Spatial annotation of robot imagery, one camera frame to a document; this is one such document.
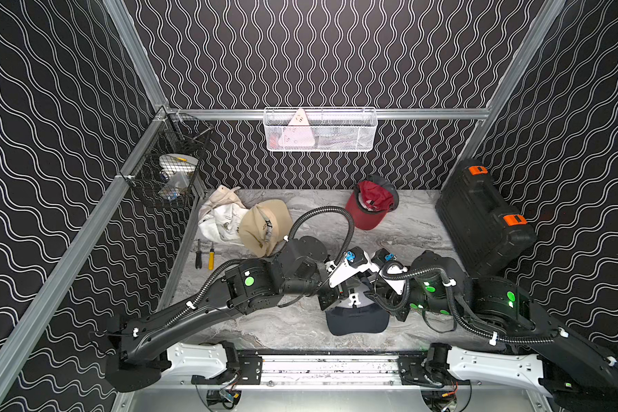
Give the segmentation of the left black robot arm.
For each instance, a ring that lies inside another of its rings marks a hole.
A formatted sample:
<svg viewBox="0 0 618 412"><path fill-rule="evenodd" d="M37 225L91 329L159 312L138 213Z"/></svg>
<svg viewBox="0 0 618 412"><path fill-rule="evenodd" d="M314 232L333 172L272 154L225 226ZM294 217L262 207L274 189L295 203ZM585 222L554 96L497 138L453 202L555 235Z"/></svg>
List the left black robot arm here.
<svg viewBox="0 0 618 412"><path fill-rule="evenodd" d="M167 351L175 343L214 324L277 307L286 296L301 300L317 295L329 283L328 252L320 240L295 235L303 223L323 214L341 215L348 223L335 259L343 262L355 231L351 214L338 206L308 211L292 225L288 241L272 256L228 260L195 295L159 312L131 319L113 316L106 334L116 352L106 361L106 381L121 393L144 389L172 368Z"/></svg>

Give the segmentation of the dark navy cap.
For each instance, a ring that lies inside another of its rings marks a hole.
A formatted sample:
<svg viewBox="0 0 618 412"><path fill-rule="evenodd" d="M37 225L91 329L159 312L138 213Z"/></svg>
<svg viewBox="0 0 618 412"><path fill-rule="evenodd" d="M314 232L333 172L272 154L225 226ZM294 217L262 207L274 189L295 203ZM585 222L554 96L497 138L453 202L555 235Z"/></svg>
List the dark navy cap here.
<svg viewBox="0 0 618 412"><path fill-rule="evenodd" d="M345 299L325 312L326 323L333 336L379 334L386 330L390 314L365 296L372 284L366 278L346 281Z"/></svg>

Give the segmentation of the white cap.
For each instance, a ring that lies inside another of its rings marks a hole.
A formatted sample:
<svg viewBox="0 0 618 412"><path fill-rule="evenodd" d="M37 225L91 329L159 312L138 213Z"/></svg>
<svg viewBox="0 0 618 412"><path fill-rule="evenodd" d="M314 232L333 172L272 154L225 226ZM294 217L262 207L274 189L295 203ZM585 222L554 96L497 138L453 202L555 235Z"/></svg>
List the white cap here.
<svg viewBox="0 0 618 412"><path fill-rule="evenodd" d="M198 227L202 236L216 244L243 247L238 232L248 209L237 203L211 206L204 204L199 211Z"/></svg>

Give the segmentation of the cream cap with text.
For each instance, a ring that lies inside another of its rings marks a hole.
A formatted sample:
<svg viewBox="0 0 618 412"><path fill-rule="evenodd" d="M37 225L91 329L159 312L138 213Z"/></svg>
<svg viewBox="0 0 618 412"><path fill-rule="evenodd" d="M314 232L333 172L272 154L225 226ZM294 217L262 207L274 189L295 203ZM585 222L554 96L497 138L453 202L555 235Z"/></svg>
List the cream cap with text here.
<svg viewBox="0 0 618 412"><path fill-rule="evenodd" d="M240 208L245 209L245 205L242 203L237 193L240 189L240 186L228 188L225 185L220 185L210 194L204 206L209 209L214 209L223 205L236 204Z"/></svg>

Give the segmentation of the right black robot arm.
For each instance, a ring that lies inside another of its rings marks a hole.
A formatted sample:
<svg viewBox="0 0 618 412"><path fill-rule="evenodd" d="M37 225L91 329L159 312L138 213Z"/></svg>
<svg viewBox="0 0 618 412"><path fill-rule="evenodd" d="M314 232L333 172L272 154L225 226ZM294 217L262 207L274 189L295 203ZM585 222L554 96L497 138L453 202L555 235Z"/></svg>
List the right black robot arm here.
<svg viewBox="0 0 618 412"><path fill-rule="evenodd" d="M486 380L540 391L569 411L618 411L618 350L596 345L500 277L470 277L454 259L424 252L411 266L382 249L374 300L405 320L412 310L451 318L453 331L482 338L484 351L433 343L409 383Z"/></svg>

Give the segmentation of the tan cap with logo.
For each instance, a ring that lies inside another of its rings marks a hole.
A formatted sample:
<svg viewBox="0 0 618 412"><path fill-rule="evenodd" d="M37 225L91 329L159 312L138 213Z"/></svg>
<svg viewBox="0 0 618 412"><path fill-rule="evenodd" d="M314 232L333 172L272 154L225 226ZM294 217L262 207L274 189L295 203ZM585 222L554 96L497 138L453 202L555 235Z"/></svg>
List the tan cap with logo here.
<svg viewBox="0 0 618 412"><path fill-rule="evenodd" d="M245 248L256 257L263 258L274 252L292 226L293 219L285 202L271 199L254 205L245 213L238 235Z"/></svg>

